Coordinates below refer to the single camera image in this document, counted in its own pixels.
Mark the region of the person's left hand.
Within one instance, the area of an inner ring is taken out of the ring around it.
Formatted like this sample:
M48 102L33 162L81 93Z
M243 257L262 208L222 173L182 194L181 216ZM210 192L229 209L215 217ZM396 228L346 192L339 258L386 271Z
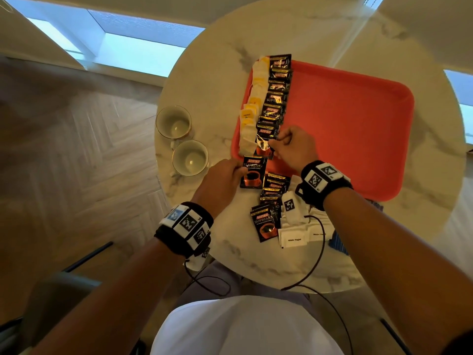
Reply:
M230 159L221 160L210 167L191 199L191 202L204 208L213 219L232 202L240 184L232 182L230 167Z

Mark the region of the person's right hand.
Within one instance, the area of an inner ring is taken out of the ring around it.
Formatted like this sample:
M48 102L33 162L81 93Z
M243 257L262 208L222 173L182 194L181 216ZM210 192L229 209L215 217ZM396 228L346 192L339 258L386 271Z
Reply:
M274 151L274 154L295 170L297 175L300 175L304 167L314 161L318 161L319 156L314 138L302 128L296 127L297 134L291 142L291 149L283 152Z

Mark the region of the black instant coffee sachet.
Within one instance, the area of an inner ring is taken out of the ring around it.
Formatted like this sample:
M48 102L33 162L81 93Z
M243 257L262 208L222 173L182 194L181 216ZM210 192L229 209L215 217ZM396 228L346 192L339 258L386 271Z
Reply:
M269 134L261 136L257 133L255 139L256 149L253 155L265 157L268 158L268 160L273 160L274 149L269 145L269 140L271 139L277 139L277 136Z
M262 156L244 156L243 167L248 172L240 180L242 189L263 189L268 158Z

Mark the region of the person's right forearm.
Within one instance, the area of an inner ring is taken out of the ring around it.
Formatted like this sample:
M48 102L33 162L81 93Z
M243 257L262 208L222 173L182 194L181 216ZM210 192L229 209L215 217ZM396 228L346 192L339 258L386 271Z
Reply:
M473 355L472 279L352 189L323 206L413 355Z

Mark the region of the person's left forearm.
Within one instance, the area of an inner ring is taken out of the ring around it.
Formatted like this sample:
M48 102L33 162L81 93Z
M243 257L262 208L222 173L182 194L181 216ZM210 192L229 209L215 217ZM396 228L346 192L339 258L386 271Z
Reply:
M185 260L153 238L67 314L30 355L129 355Z

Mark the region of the row of black sachets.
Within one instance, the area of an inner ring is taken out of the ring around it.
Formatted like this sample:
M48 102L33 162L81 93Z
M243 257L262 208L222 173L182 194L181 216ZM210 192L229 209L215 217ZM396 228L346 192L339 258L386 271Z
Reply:
M293 78L292 55L261 57L253 65L252 90L262 100L258 124L279 131L287 109Z

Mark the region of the row of yellow-tagged tea bags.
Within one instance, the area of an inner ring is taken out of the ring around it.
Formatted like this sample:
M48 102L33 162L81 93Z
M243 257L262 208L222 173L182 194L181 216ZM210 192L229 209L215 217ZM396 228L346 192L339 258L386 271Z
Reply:
M269 56L260 57L252 66L249 78L248 96L239 113L239 155L253 155L257 148L256 125L262 114L263 103L268 90L270 70Z

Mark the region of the white cup with gold rim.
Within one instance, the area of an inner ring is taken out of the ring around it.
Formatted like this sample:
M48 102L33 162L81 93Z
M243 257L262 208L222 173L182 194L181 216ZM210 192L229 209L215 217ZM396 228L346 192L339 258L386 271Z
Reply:
M203 143L188 140L179 143L172 155L174 171L184 177L202 173L209 165L209 152Z
M155 126L172 150L185 141L192 133L192 119L186 108L178 105L167 106L157 112Z

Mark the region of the black wrist band with markers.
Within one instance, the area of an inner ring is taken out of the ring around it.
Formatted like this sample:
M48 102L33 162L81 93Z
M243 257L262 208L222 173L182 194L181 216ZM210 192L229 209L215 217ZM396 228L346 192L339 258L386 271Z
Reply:
M294 193L306 204L323 212L323 203L330 193L340 188L353 189L348 177L332 164L321 160L307 164L301 170L300 177L302 181Z
M172 253L189 259L210 247L213 224L214 218L202 206L183 202L160 221L154 237Z

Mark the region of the pile of black sachets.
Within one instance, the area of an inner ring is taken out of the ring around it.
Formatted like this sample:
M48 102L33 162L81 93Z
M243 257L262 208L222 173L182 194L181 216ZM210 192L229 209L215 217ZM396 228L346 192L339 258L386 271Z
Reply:
M281 174L266 174L259 204L251 208L250 216L261 243L277 238L281 228L282 196L289 188L291 178Z

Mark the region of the red plastic tray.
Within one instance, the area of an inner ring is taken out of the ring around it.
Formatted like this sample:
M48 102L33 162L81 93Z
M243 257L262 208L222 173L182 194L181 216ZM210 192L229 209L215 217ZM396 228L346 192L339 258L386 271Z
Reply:
M386 202L404 178L414 96L402 83L292 61L293 78L281 130L304 129L319 157L351 180L363 197ZM239 155L239 116L231 155Z

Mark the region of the pile of blue packets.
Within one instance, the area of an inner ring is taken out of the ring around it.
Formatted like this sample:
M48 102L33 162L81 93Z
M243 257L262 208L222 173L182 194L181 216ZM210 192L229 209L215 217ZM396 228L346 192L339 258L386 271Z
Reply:
M370 199L365 199L367 202L371 203L375 208L377 208L380 212L384 211L384 206L378 202L375 202ZM335 251L338 251L340 253L345 254L346 256L349 256L348 251L346 250L345 245L343 244L342 240L340 239L340 236L336 230L334 230L332 238L329 241L329 247L334 249Z

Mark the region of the large glass window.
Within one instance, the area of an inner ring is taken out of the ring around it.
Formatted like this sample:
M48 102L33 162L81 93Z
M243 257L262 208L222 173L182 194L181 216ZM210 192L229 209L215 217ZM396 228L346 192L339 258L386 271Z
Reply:
M473 74L444 70L457 97L464 122L467 151L473 152Z
M168 77L184 49L204 30L115 13L43 3L0 0L86 69L95 65Z

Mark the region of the person's white shirt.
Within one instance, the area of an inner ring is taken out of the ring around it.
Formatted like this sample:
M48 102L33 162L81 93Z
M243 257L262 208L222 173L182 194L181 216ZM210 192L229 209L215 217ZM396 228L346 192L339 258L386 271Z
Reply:
M163 322L150 355L343 355L302 306L236 296L191 302Z

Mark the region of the dark grey chair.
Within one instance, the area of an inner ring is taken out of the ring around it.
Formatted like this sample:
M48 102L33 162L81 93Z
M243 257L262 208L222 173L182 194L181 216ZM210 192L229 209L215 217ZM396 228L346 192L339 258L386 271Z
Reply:
M38 282L22 316L0 325L0 355L26 354L84 298L100 281L76 275L74 270L110 248L112 241L92 251L64 270Z

